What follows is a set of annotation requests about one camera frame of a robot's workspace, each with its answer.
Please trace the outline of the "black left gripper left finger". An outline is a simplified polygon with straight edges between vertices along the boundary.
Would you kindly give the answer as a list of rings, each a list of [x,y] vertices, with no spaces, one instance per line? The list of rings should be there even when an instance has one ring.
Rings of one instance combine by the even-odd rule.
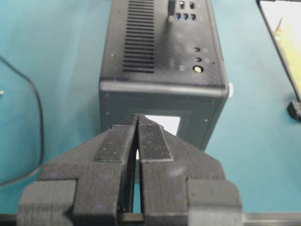
[[[18,225],[116,226],[133,206],[137,119],[131,115],[45,164],[23,191]]]

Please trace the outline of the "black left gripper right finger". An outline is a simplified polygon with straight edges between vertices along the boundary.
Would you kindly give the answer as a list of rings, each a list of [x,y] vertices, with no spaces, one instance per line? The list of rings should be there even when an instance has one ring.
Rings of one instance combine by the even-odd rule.
[[[218,160],[138,116],[146,226],[240,226],[242,202]]]

